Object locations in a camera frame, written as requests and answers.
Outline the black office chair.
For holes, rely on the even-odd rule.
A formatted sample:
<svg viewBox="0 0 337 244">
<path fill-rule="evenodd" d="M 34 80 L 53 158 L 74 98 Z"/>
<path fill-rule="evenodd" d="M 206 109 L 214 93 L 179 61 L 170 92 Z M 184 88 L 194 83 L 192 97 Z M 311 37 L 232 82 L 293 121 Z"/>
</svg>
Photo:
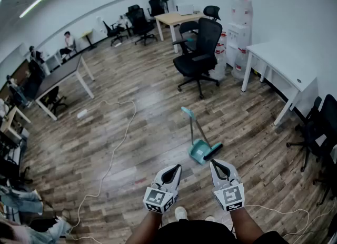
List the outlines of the black office chair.
<svg viewBox="0 0 337 244">
<path fill-rule="evenodd" d="M 194 52 L 196 50 L 196 38 L 193 38 L 194 41 L 189 42 L 187 41 L 188 38 L 191 37 L 184 37 L 183 34 L 187 32 L 194 33 L 197 35 L 198 33 L 195 30 L 199 29 L 199 23 L 196 21 L 188 21 L 184 22 L 180 25 L 179 33 L 181 38 L 179 40 L 174 41 L 173 45 L 179 45 L 182 49 L 182 54 L 188 54 L 190 52 Z"/>
<path fill-rule="evenodd" d="M 151 9 L 147 9 L 151 17 L 161 15 L 165 13 L 164 7 L 162 6 L 161 0 L 149 0 L 149 5 Z"/>
<path fill-rule="evenodd" d="M 323 198 L 316 206 L 323 205 L 329 192 L 331 192 L 330 200 L 337 199 L 337 145 L 323 158 L 323 171 L 319 172 L 319 178 L 313 180 L 313 184 L 322 183 L 326 185 Z"/>
<path fill-rule="evenodd" d="M 121 27 L 118 23 L 112 24 L 110 27 L 103 21 L 104 26 L 106 27 L 107 37 L 112 38 L 110 46 L 119 40 L 120 43 L 123 42 L 123 38 L 128 39 L 128 35 L 123 35 L 122 33 L 126 31 L 125 28 Z"/>
<path fill-rule="evenodd" d="M 132 24 L 131 29 L 133 34 L 139 37 L 139 39 L 134 42 L 135 45 L 140 41 L 143 41 L 144 45 L 146 45 L 148 39 L 155 39 L 157 41 L 157 37 L 154 34 L 150 34 L 150 32 L 154 30 L 154 26 L 146 19 L 144 10 L 140 8 L 139 5 L 130 6 L 126 17 Z"/>
<path fill-rule="evenodd" d="M 297 125 L 296 131 L 300 131 L 304 140 L 302 142 L 288 142 L 286 146 L 301 146 L 306 150 L 304 165 L 300 171 L 304 171 L 310 154 L 316 156 L 316 161 L 328 156 L 337 145 L 337 100 L 328 94 L 325 99 L 319 96 L 306 116 L 303 125 Z"/>
<path fill-rule="evenodd" d="M 43 98 L 42 103 L 54 114 L 56 115 L 56 110 L 63 106 L 68 108 L 68 105 L 63 102 L 66 100 L 65 96 L 59 96 L 59 86 L 54 87 L 50 90 Z"/>
</svg>

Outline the long ceiling light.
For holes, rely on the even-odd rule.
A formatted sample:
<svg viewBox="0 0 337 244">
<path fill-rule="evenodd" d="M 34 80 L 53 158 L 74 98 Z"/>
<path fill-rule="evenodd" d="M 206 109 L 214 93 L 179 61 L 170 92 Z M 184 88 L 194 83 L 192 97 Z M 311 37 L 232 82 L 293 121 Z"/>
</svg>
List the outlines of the long ceiling light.
<svg viewBox="0 0 337 244">
<path fill-rule="evenodd" d="M 19 18 L 23 18 L 27 13 L 29 13 L 35 6 L 37 6 L 43 0 L 35 0 L 31 3 L 31 5 L 26 8 L 19 16 Z"/>
</svg>

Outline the person's black clothing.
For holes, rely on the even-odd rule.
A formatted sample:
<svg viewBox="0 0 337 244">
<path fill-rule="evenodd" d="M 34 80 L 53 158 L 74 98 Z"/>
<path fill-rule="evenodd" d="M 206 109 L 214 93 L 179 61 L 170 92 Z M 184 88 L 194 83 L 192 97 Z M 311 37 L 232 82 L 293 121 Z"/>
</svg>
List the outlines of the person's black clothing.
<svg viewBox="0 0 337 244">
<path fill-rule="evenodd" d="M 180 220 L 160 228 L 151 244 L 248 244 L 223 224 L 205 220 Z M 276 231 L 262 234 L 250 244 L 289 244 Z"/>
</svg>

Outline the small yellow table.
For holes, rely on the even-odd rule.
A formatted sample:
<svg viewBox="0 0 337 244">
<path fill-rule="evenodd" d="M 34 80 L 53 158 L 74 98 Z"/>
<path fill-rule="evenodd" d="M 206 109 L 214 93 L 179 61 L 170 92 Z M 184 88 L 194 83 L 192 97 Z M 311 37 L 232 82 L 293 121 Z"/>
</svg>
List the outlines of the small yellow table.
<svg viewBox="0 0 337 244">
<path fill-rule="evenodd" d="M 92 49 L 95 49 L 96 48 L 96 46 L 95 45 L 93 45 L 93 43 L 91 42 L 91 40 L 90 40 L 90 36 L 93 34 L 93 29 L 90 29 L 89 31 L 86 31 L 86 32 L 84 32 L 82 35 L 81 35 L 81 37 L 80 38 L 82 38 L 82 39 L 86 39 L 87 40 L 87 42 L 89 43 L 89 50 L 92 50 Z"/>
</svg>

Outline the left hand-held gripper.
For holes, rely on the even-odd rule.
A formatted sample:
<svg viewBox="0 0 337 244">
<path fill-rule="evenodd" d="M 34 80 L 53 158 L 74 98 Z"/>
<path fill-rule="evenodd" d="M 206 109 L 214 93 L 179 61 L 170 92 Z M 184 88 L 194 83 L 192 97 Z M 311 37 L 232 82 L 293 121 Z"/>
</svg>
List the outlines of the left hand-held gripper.
<svg viewBox="0 0 337 244">
<path fill-rule="evenodd" d="M 181 178 L 181 165 L 170 165 L 160 170 L 154 182 L 164 184 L 165 187 L 147 187 L 143 198 L 144 206 L 147 210 L 156 213 L 166 213 L 176 202 L 177 187 Z"/>
</svg>

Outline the dark table with white legs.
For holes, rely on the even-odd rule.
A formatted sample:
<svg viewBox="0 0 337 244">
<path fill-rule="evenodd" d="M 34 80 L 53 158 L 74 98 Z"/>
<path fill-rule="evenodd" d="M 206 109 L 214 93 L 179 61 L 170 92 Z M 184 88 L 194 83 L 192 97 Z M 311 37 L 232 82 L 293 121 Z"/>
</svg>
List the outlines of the dark table with white legs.
<svg viewBox="0 0 337 244">
<path fill-rule="evenodd" d="M 46 94 L 48 94 L 52 89 L 57 86 L 60 86 L 63 82 L 67 79 L 71 78 L 72 76 L 76 76 L 77 80 L 81 83 L 82 87 L 88 93 L 91 99 L 95 98 L 94 94 L 85 83 L 83 77 L 80 75 L 79 69 L 80 66 L 83 66 L 89 75 L 92 81 L 95 81 L 93 74 L 91 73 L 86 61 L 84 60 L 82 54 L 73 57 L 71 60 L 67 61 L 65 64 L 61 65 L 58 69 L 53 71 L 50 75 L 48 75 L 43 81 L 41 82 L 37 93 L 34 97 L 34 101 L 37 105 L 45 112 L 49 117 L 51 117 L 54 121 L 57 120 L 57 116 L 51 112 L 45 106 L 41 98 L 43 98 Z"/>
</svg>

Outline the light wooden desk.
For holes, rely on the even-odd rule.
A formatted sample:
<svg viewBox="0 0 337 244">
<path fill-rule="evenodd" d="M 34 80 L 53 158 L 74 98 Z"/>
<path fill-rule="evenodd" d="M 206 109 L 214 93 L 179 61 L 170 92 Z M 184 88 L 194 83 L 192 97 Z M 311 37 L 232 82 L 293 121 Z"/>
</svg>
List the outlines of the light wooden desk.
<svg viewBox="0 0 337 244">
<path fill-rule="evenodd" d="M 203 13 L 196 13 L 196 14 L 190 14 L 190 15 L 180 15 L 178 12 L 169 12 L 161 15 L 155 16 L 156 24 L 158 33 L 160 36 L 161 41 L 164 41 L 162 29 L 161 29 L 161 23 L 164 23 L 165 25 L 168 25 L 170 27 L 171 31 L 171 38 L 172 41 L 176 41 L 176 35 L 174 26 L 177 24 L 182 24 L 184 22 L 188 21 L 197 21 L 202 17 L 206 17 Z"/>
</svg>

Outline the low white desk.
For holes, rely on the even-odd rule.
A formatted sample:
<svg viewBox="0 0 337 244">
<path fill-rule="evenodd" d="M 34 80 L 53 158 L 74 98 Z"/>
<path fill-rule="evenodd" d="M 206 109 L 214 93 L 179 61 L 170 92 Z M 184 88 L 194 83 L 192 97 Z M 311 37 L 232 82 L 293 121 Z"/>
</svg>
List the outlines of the low white desk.
<svg viewBox="0 0 337 244">
<path fill-rule="evenodd" d="M 56 50 L 55 53 L 47 55 L 44 57 L 44 63 L 42 64 L 43 69 L 46 75 L 50 75 L 56 68 L 62 65 L 61 55 L 59 50 Z"/>
</svg>

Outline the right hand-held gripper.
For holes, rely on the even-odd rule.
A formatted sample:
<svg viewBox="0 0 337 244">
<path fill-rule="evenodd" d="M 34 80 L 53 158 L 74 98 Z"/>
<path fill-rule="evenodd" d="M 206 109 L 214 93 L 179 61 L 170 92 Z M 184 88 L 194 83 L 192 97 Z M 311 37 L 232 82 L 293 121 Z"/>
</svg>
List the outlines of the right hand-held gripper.
<svg viewBox="0 0 337 244">
<path fill-rule="evenodd" d="M 244 207 L 245 195 L 243 183 L 240 181 L 240 176 L 234 165 L 220 160 L 210 160 L 210 170 L 212 182 L 214 185 L 213 194 L 225 212 L 231 212 Z"/>
</svg>

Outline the white water dispenser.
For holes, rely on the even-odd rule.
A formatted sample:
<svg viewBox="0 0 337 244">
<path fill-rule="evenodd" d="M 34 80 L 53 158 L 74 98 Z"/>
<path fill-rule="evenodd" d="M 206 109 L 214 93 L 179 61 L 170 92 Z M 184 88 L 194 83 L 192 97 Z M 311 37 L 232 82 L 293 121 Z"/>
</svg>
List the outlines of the white water dispenser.
<svg viewBox="0 0 337 244">
<path fill-rule="evenodd" d="M 229 23 L 226 40 L 227 64 L 234 67 L 239 49 L 246 49 L 250 42 L 251 28 L 248 25 Z"/>
</svg>

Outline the large clear water bottle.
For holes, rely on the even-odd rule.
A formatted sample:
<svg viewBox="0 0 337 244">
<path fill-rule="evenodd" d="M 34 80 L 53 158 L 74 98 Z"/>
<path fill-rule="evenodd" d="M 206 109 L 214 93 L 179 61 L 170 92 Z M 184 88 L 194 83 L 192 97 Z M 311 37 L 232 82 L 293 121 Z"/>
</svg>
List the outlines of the large clear water bottle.
<svg viewBox="0 0 337 244">
<path fill-rule="evenodd" d="M 221 33 L 221 36 L 217 42 L 217 46 L 216 46 L 216 49 L 215 49 L 215 54 L 225 54 L 225 51 L 226 51 L 226 37 L 227 37 L 227 34 L 226 32 L 222 32 Z"/>
<path fill-rule="evenodd" d="M 210 78 L 221 81 L 225 79 L 226 56 L 224 54 L 216 54 L 217 64 L 214 69 L 209 71 Z"/>
<path fill-rule="evenodd" d="M 248 53 L 246 49 L 238 48 L 238 53 L 235 58 L 234 66 L 231 71 L 233 77 L 243 80 L 247 67 Z"/>
<path fill-rule="evenodd" d="M 232 22 L 240 25 L 252 25 L 253 7 L 251 0 L 232 0 Z"/>
</svg>

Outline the person's left forearm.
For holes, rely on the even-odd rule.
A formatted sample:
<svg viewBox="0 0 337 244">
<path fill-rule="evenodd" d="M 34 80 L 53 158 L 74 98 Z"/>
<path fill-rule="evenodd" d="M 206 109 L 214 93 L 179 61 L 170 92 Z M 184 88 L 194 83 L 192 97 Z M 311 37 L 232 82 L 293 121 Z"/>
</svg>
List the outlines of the person's left forearm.
<svg viewBox="0 0 337 244">
<path fill-rule="evenodd" d="M 162 214 L 149 211 L 125 244 L 151 244 L 162 222 Z"/>
</svg>

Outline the white box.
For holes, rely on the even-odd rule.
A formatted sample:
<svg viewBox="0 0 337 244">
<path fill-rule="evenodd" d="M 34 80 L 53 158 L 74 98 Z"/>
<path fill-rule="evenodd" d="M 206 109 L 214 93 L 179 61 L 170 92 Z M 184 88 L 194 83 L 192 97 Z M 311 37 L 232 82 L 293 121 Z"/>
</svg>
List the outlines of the white box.
<svg viewBox="0 0 337 244">
<path fill-rule="evenodd" d="M 193 4 L 176 4 L 176 10 L 181 16 L 191 15 L 194 13 Z"/>
</svg>

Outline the person's right forearm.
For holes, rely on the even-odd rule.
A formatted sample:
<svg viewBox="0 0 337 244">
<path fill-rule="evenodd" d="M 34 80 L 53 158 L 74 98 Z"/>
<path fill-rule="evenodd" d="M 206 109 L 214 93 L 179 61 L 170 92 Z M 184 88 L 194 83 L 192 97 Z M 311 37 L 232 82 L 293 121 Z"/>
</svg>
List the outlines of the person's right forearm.
<svg viewBox="0 0 337 244">
<path fill-rule="evenodd" d="M 241 244 L 253 244 L 264 235 L 262 229 L 252 219 L 245 208 L 238 208 L 230 212 L 237 240 Z"/>
</svg>

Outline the person's left white shoe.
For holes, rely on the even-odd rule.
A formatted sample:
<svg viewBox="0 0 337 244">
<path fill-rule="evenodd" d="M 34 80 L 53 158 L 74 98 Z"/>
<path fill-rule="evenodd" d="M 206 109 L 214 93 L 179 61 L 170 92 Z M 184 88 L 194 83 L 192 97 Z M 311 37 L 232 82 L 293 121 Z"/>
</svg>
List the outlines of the person's left white shoe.
<svg viewBox="0 0 337 244">
<path fill-rule="evenodd" d="M 188 220 L 187 210 L 184 207 L 181 206 L 177 207 L 174 213 L 177 221 Z"/>
</svg>

